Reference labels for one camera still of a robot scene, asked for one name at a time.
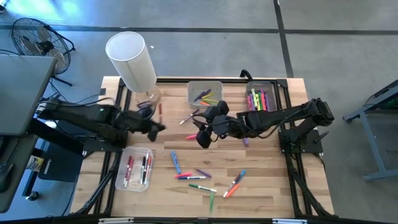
plastic bin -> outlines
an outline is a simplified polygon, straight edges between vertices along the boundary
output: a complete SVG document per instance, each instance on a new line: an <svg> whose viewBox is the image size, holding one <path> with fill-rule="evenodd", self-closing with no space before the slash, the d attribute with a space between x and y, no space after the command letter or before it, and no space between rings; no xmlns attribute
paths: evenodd
<svg viewBox="0 0 398 224"><path fill-rule="evenodd" d="M211 90L214 93L213 96L209 97L211 100L223 100L223 84L219 81L190 81L187 84L187 101L191 108L206 108L207 105L201 105L200 100L194 100L203 91Z"/></svg>
<svg viewBox="0 0 398 224"><path fill-rule="evenodd" d="M254 90L255 94L261 93L261 90L264 91L267 111L277 110L275 94L274 94L274 87L273 87L272 83L267 82L267 81L249 82L246 85L246 92L245 92L247 103L248 103L248 96L250 96L250 94L252 94L252 89Z"/></svg>
<svg viewBox="0 0 398 224"><path fill-rule="evenodd" d="M152 158L152 161L149 166L149 170L147 170L147 182L143 182L141 184L141 174L142 174L142 159L149 155ZM132 156L134 159L130 179L127 183L127 186L124 183L124 179L127 174L127 163L129 162L129 157ZM123 155L120 160L120 166L118 170L118 176L116 177L115 187L118 190L130 190L136 192L142 192L148 189L150 182L150 175L152 173L152 166L155 162L154 155L150 149L138 148L138 147L127 147L123 150Z"/></svg>

white cylinder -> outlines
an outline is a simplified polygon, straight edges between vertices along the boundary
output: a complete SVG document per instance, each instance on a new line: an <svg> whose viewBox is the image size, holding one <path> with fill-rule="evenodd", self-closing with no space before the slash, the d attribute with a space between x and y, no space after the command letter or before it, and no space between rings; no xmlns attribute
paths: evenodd
<svg viewBox="0 0 398 224"><path fill-rule="evenodd" d="M155 88L155 69L141 35L118 33L108 40L105 51L129 90L142 93Z"/></svg>

wooden table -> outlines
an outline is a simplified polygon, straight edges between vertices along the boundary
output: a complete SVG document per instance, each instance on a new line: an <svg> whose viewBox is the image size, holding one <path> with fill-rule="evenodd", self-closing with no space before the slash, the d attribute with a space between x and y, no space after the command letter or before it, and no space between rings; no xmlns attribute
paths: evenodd
<svg viewBox="0 0 398 224"><path fill-rule="evenodd" d="M106 97L116 97L119 77L104 77L102 88ZM288 78L292 106L308 101L304 81ZM113 217L226 217L226 218L291 218L294 216L290 196L285 157L280 153L277 133L268 139L250 139L249 147L242 140L226 138L202 149L196 141L185 137L198 130L192 122L179 125L193 110L186 102L186 83L160 83L163 122L167 129L159 133L156 142L149 142L146 135L130 134L128 146L152 149L155 155L150 186L145 192L116 190L112 209ZM245 84L224 84L224 99L229 115L236 116L246 109ZM130 109L136 109L132 96ZM153 117L159 119L158 113ZM177 181L170 151L175 150L183 172L195 168L212 174L212 179ZM97 187L103 152L93 153L81 167L71 212L77 211ZM325 171L319 158L303 154L303 164L309 189L330 213L333 213ZM240 188L230 198L223 198L232 180L246 169ZM209 213L210 195L188 186L188 183L216 189L213 213ZM298 190L300 208L304 211L302 193ZM104 191L103 206L108 189Z"/></svg>

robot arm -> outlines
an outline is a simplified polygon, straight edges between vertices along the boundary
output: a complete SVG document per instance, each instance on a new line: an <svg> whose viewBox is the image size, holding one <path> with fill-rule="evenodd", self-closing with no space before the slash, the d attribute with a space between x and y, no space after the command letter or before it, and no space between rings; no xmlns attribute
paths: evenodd
<svg viewBox="0 0 398 224"><path fill-rule="evenodd" d="M299 126L291 128L287 136L290 142L296 142L313 128L328 126L334 120L328 104L319 98L274 112L245 111L237 113L236 118L227 116L228 111L226 102L220 101L217 106L208 107L204 113L196 115L206 118L207 122L203 123L195 119L196 125L200 129L197 141L203 148L208 148L211 144L212 132L221 139L227 136L238 139L267 138L270 134L267 136L260 136L260 134L272 126L276 126L275 130L284 123L305 119Z"/></svg>
<svg viewBox="0 0 398 224"><path fill-rule="evenodd" d="M150 107L140 111L121 111L120 107L113 105L77 105L49 98L39 103L36 114L42 119L67 121L96 133L108 142L117 141L126 131L140 131L155 141L157 133L165 126L151 120L150 116L143 117L147 110L152 111Z"/></svg>

concrete floor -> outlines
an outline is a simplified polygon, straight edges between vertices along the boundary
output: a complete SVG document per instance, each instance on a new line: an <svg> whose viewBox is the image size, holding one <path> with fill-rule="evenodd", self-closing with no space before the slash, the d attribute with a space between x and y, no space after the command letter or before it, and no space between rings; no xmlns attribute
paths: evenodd
<svg viewBox="0 0 398 224"><path fill-rule="evenodd" d="M398 3L393 0L280 0L286 29L398 30ZM51 25L90 27L179 27L277 29L272 0L11 0L0 26L18 17L35 17ZM105 75L117 75L104 46L115 32L63 31L74 41L72 64L55 83L69 101L97 94ZM279 34L141 32L158 75L232 76L242 68L255 77L286 77ZM398 223L398 177L367 183L364 174L377 171L362 125L345 124L343 114L397 79L396 35L287 35L294 77L302 77L308 97L327 101L336 120L323 140L326 176L335 213ZM0 30L0 48L15 50L9 30ZM0 220L60 215L72 183L38 180L43 198L14 198Z"/></svg>

